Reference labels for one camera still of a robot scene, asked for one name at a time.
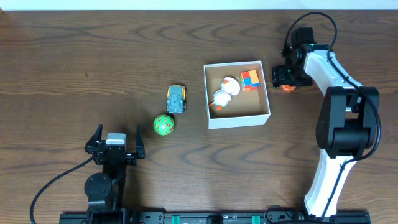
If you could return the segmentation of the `white toy duck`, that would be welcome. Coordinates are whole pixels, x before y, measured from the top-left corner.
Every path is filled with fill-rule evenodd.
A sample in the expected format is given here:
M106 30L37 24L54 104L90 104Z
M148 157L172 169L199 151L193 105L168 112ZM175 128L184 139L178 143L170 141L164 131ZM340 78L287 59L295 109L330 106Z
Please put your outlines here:
M235 78L225 77L221 83L221 89L214 93L213 101L208 106L216 105L216 109L222 110L229 104L233 96L239 94L240 90L241 86Z

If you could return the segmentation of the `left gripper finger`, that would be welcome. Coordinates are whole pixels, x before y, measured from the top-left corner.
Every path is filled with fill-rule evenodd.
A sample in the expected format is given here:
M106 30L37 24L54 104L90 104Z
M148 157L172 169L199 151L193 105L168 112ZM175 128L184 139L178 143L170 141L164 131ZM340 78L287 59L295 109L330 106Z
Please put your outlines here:
M136 129L136 152L145 152L143 140L141 138L140 128Z
M90 137L90 139L88 140L88 142L86 143L86 147L95 147L98 143L98 141L101 140L102 137L102 130L103 130L103 125L100 124L98 126L98 128L96 129L96 131L94 132L94 134L92 135L92 137Z

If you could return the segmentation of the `orange round disc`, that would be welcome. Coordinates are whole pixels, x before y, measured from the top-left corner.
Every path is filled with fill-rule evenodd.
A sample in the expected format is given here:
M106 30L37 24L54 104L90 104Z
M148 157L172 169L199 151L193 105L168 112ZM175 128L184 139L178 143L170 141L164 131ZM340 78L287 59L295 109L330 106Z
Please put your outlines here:
M281 85L280 88L282 89L282 91L287 93L290 93L296 89L295 86L290 86L290 85Z

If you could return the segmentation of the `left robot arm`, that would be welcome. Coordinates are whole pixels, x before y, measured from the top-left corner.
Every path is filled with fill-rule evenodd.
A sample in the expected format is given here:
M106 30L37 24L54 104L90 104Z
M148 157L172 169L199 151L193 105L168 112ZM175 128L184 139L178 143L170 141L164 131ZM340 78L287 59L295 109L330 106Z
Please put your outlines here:
M84 190L88 197L88 224L139 223L139 215L122 205L127 166L135 166L138 159L145 158L144 143L140 131L136 131L134 152L127 152L127 136L124 133L109 133L102 139L103 126L99 125L85 145L102 171L88 177Z

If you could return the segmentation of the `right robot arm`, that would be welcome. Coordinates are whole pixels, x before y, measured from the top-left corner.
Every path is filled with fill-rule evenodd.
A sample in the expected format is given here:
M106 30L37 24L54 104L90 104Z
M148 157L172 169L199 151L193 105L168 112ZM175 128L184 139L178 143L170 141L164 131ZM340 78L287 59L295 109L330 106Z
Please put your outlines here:
M315 83L324 96L315 130L320 161L304 202L309 216L332 217L351 168L379 142L379 92L353 79L311 27L291 29L286 39L285 63L272 69L272 83L284 91Z

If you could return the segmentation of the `grey yellow toy truck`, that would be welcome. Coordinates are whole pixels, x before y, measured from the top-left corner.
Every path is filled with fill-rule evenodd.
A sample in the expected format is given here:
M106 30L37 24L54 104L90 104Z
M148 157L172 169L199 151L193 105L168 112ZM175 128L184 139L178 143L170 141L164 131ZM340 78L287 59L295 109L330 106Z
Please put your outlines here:
M183 113L186 110L187 90L183 85L170 85L167 91L167 111L169 113Z

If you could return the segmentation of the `colourful puzzle cube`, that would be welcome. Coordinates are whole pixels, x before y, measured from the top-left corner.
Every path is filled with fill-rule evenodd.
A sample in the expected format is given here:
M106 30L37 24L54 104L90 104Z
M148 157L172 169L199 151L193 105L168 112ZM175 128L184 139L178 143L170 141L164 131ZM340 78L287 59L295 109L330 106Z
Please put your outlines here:
M257 90L260 84L256 70L241 72L239 80L242 91Z

